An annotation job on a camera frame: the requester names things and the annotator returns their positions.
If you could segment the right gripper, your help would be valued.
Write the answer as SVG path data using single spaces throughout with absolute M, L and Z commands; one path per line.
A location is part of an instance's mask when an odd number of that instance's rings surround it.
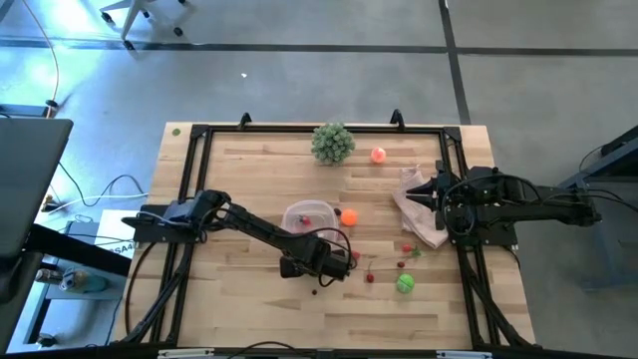
M 444 196 L 448 189 L 452 186 L 452 173 L 447 169 L 443 160 L 437 160 L 435 163 L 437 175 L 424 184 L 410 188 L 406 191 L 406 199 L 427 207 L 435 214 L 436 230 L 446 228 L 443 220 L 445 212 Z

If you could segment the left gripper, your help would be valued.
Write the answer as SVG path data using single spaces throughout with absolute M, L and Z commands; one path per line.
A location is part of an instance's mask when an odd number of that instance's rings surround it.
M 351 258 L 344 248 L 319 237 L 292 239 L 281 249 L 279 271 L 282 278 L 303 275 L 328 276 L 344 280 L 350 274 Z

